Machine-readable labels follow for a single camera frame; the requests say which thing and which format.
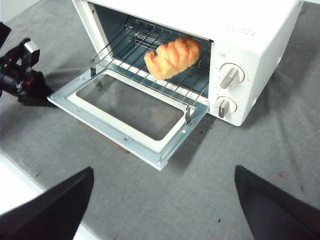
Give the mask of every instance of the toaster oven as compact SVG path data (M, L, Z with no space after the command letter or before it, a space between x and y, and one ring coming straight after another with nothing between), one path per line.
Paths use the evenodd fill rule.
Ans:
M205 114L244 122L303 3L72 1L96 56L48 99L158 170ZM144 55L186 35L201 45L197 62L170 79L153 77Z

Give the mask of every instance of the oven rack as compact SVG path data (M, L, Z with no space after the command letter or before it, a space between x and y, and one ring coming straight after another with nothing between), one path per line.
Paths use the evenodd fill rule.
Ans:
M154 78L147 69L144 55L155 51L185 34L173 31L146 21L136 20L135 25L124 27L90 62L91 76L95 75L96 65L111 69L122 76L175 99L194 106L201 102L208 104L209 68L211 42L197 39L201 43L198 61L185 71L167 80ZM108 47L108 53L101 59L98 56Z

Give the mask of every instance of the open oven door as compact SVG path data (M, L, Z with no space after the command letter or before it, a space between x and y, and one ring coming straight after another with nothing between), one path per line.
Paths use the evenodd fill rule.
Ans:
M119 69L113 64L107 69L97 65L100 73L91 77L88 70L48 99L161 170L209 107L164 88L165 81L157 84L145 78L146 84L141 84L112 70L112 66Z
M185 33L86 1L74 3L97 55L90 70L49 101L161 170L208 112L212 41L193 36L201 45L198 61L157 80L144 55Z

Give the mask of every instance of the bread roll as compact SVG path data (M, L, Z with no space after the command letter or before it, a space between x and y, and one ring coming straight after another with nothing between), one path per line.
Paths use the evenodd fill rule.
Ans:
M193 65L200 56L200 43L187 35L175 41L160 45L144 55L149 73L156 79L170 79Z

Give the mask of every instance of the white surface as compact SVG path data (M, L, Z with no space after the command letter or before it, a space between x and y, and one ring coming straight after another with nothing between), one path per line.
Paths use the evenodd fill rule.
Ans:
M7 22L40 0L0 0L0 20Z
M157 11L154 11L149 0L90 0L92 3L205 39L223 40L247 48L262 49L265 42L272 40L286 16L299 1L213 0L209 3L198 0L197 4L184 4L181 11L181 2L171 1L170 7L159 4ZM78 9L83 9L83 13L91 12L87 0L73 2ZM251 30L251 33L255 31L254 37L251 33L246 34L246 30Z
M0 214L34 199L43 192L37 183L0 153ZM98 240L83 224L80 224L73 239Z
M306 0L305 2L311 2L315 4L320 4L320 0Z
M264 44L264 50L261 52L262 49L257 51L255 45L252 48L246 48L245 45L241 45L241 42L237 45L227 41L215 41L214 56L211 53L209 83L209 111L212 115L220 118L217 114L219 108L215 101L221 96L228 97L236 103L237 109L233 114L227 114L222 120L235 126L242 125L286 49L302 3L302 1L296 1L286 9L281 5L283 8L282 19L269 23L276 31L270 36L270 42L261 40L261 44ZM224 63L233 63L241 67L245 74L244 81L221 89L222 78L219 76L219 67Z

